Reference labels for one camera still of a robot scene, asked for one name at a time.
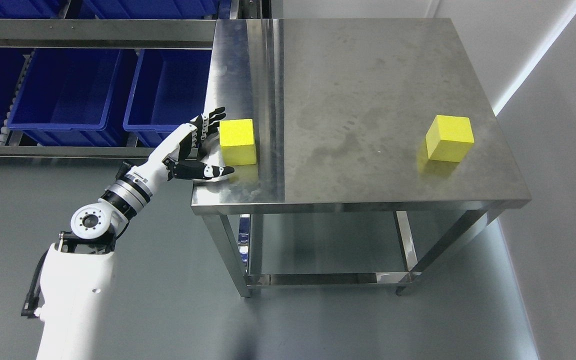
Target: grey floor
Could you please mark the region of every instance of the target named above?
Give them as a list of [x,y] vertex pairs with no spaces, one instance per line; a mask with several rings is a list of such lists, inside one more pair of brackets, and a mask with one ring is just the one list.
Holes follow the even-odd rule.
[[[37,259],[73,211],[100,196],[118,166],[0,161],[0,359],[34,359],[42,324],[19,310]],[[99,359],[537,358],[496,223],[404,296],[329,287],[263,289],[242,299],[190,210],[191,189],[182,180],[162,187],[119,241]],[[263,269],[401,266],[390,256],[398,252],[387,214],[345,216],[269,218]],[[417,219],[413,226],[421,230],[441,227],[422,214]],[[420,246],[423,252],[430,244]]]

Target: stainless steel table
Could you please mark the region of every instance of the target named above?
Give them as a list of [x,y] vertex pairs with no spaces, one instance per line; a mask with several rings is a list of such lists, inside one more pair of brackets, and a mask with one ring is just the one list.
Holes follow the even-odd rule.
[[[258,164],[197,182],[201,215],[238,292],[272,285],[385,284],[401,290],[530,192],[450,19],[217,21],[206,109],[252,118]],[[437,114],[469,117],[459,164],[428,161]],[[220,162],[213,151],[209,163]],[[420,259],[407,211],[454,210]],[[263,214],[393,212],[404,271],[264,274]],[[227,215],[251,214],[249,262]]]

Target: metal shelf rail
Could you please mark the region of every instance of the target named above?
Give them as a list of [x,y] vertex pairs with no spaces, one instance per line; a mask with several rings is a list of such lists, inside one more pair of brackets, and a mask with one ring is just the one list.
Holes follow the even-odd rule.
[[[259,0],[230,0],[230,19],[256,18]],[[121,48],[211,50],[214,19],[76,20],[82,0],[71,0],[58,19],[0,18],[0,48]],[[134,135],[125,147],[22,146],[21,133],[11,133],[0,157],[146,159],[151,148],[137,147]]]

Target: robotic arm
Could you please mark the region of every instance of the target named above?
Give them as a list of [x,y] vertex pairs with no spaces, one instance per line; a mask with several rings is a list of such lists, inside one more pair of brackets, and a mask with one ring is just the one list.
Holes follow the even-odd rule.
[[[60,232],[59,241],[41,256],[21,312],[23,317],[45,323],[38,360],[93,358],[96,331],[110,295],[115,242],[163,183],[173,178],[210,180],[234,173],[230,166],[187,160],[192,148],[217,132],[219,121],[226,118],[224,111],[219,107],[183,123],[144,164],[134,166],[125,161],[98,201],[74,212],[71,232]],[[77,246],[87,246],[89,252],[75,253]],[[39,307],[42,292],[44,304]]]

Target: yellow foam block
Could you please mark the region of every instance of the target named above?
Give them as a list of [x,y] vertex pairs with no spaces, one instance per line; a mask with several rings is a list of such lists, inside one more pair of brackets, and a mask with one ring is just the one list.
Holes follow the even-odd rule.
[[461,162],[474,144],[471,119],[467,117],[437,115],[425,134],[430,160]]
[[226,120],[219,123],[219,145],[227,166],[257,163],[252,119]]

